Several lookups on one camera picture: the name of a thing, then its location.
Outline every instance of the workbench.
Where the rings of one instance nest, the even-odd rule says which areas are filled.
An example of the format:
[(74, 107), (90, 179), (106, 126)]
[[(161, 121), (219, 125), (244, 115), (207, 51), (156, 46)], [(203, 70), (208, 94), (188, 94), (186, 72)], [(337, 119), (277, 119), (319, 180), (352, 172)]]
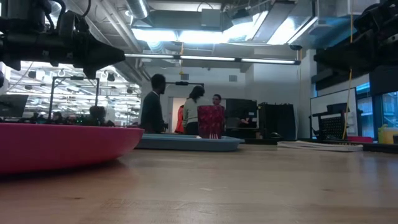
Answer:
[(396, 155), (240, 147), (2, 177), (0, 223), (398, 223)]

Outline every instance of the computer monitor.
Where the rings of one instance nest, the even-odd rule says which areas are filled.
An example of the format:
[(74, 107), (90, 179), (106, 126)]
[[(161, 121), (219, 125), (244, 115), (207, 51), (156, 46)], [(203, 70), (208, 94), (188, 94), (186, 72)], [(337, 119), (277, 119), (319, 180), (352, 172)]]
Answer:
[(0, 117), (21, 118), (28, 97), (28, 95), (1, 95)]

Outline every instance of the dark hair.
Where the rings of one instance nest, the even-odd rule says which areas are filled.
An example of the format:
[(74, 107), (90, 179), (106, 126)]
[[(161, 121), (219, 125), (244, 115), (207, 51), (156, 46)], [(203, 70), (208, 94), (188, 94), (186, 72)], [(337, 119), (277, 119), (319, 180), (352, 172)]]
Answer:
[(195, 86), (193, 87), (192, 92), (189, 94), (189, 98), (193, 99), (196, 103), (199, 97), (205, 94), (205, 89), (202, 86)]
[(162, 74), (155, 74), (150, 79), (150, 83), (152, 84), (153, 89), (157, 89), (166, 83), (166, 78)]
[(221, 100), (221, 96), (219, 94), (214, 94), (214, 96), (217, 96), (219, 100)]

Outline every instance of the pink bowl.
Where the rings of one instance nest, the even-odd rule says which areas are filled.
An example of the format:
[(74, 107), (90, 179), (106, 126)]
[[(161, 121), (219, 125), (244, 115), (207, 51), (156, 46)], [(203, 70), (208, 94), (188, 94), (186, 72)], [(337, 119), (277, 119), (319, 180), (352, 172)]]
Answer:
[(0, 174), (63, 169), (133, 150), (143, 129), (0, 123)]

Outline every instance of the blue tray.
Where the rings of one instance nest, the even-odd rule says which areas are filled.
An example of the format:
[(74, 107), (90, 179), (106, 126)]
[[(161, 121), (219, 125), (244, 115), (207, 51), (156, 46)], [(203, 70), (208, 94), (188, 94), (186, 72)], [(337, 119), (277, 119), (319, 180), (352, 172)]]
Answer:
[(179, 134), (144, 134), (136, 149), (228, 152), (238, 150), (238, 145), (243, 142), (242, 139), (224, 136), (222, 139), (198, 139)]

